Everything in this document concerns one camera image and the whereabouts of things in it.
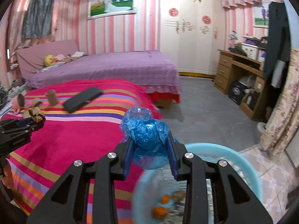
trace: white box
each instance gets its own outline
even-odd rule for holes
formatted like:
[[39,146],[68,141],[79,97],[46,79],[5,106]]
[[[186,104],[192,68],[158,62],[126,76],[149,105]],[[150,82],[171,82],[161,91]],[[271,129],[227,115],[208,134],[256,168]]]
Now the white box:
[[242,50],[245,51],[247,56],[251,59],[257,60],[259,56],[259,48],[255,45],[245,44],[245,43],[238,43],[241,45]]

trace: red round sticker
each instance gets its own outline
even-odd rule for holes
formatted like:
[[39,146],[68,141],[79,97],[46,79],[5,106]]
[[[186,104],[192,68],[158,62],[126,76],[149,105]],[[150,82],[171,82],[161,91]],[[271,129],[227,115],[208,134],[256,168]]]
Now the red round sticker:
[[178,15],[178,9],[176,8],[169,9],[169,15],[172,17],[176,17]]
[[202,17],[202,21],[205,23],[205,24],[210,24],[212,22],[211,18],[209,16],[203,16]]

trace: blue plastic bag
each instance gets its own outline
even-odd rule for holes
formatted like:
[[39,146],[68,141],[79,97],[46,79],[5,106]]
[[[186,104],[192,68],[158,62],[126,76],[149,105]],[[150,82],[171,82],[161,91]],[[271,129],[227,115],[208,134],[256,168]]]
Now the blue plastic bag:
[[169,128],[152,116],[147,108],[129,109],[120,125],[125,138],[131,137],[136,146],[133,162],[143,169],[158,169],[169,163],[165,143]]

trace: black smartphone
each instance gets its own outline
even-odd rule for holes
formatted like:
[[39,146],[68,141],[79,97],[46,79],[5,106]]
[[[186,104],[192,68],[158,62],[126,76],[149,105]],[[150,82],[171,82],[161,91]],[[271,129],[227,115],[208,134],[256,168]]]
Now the black smartphone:
[[102,94],[103,91],[101,89],[97,87],[90,87],[82,91],[81,93],[78,93],[75,96],[71,97],[62,105],[68,113],[73,113]]

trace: framed picture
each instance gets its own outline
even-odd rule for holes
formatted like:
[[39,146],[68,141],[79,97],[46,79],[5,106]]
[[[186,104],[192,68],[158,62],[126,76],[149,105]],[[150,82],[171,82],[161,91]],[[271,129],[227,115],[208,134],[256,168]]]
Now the framed picture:
[[89,0],[88,19],[136,13],[137,0]]
[[269,5],[272,1],[262,1],[253,7],[253,26],[269,28]]

